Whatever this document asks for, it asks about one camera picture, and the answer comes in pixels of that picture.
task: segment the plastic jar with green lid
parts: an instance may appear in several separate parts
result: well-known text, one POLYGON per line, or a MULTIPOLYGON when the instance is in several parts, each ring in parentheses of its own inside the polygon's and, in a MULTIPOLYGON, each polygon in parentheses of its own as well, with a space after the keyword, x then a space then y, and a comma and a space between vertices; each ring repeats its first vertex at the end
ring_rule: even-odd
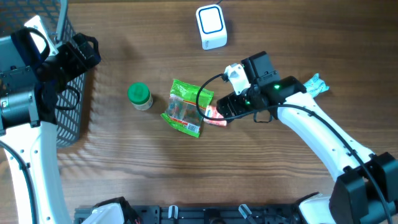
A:
POLYGON ((127 91, 127 96, 137 110, 148 110, 154 103, 148 86, 144 83, 133 83, 127 91))

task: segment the plastic basket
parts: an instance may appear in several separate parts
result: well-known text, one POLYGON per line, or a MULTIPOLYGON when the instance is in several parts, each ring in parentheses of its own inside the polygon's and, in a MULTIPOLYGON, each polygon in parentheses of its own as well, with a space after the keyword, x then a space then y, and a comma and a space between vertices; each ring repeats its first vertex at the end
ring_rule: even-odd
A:
MULTIPOLYGON (((68 19, 67 12, 67 0, 2 0, 0 1, 0 37, 7 36, 22 28, 29 19, 40 15, 48 22, 46 24, 48 35, 56 46, 66 41, 74 45, 72 37, 75 35, 75 31, 68 19)), ((76 88, 81 96, 76 109, 71 111, 55 110, 58 121, 57 148, 71 146, 79 139, 85 81, 86 75, 81 74, 68 83, 76 88)), ((76 100, 74 92, 65 90, 58 95, 57 105, 73 106, 76 100)))

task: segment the wood grain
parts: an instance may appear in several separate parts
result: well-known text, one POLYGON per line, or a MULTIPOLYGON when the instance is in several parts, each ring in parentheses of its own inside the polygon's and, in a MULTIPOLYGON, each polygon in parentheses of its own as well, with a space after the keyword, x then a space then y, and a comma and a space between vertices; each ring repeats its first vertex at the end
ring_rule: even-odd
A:
MULTIPOLYGON (((225 0, 228 44, 209 51, 201 48, 195 19, 204 4, 69 5, 75 30, 95 36, 103 58, 86 84, 81 139, 58 151, 70 215, 118 196, 134 205, 238 205, 331 193, 325 166, 280 121, 204 124, 196 139, 160 117, 174 78, 201 85, 262 50, 282 77, 305 82, 319 72, 330 85, 316 98, 321 108, 374 152, 398 156, 397 2, 225 0), (146 83, 155 96, 149 111, 128 101, 134 82, 146 83)), ((232 92, 221 80, 208 89, 215 91, 213 103, 232 92)), ((0 219, 15 223, 4 154, 0 162, 0 219)))

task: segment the green lid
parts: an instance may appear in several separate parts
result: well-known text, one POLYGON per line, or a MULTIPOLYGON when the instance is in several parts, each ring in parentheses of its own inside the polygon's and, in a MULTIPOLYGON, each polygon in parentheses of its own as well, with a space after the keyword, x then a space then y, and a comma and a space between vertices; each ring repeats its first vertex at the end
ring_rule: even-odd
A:
POLYGON ((127 91, 131 103, 141 105, 146 103, 150 97, 148 86, 143 83, 133 83, 127 91))

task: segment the green snack bag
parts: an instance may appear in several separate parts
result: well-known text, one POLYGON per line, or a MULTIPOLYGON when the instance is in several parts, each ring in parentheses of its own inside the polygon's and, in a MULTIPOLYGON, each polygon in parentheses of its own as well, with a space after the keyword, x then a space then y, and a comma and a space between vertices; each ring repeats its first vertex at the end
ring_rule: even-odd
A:
MULTIPOLYGON (((170 90, 169 107, 162 118, 173 128, 196 138, 200 135, 203 117, 197 111, 196 100, 199 86, 174 80, 170 90)), ((204 114, 214 92, 203 89, 199 97, 199 106, 204 114)))

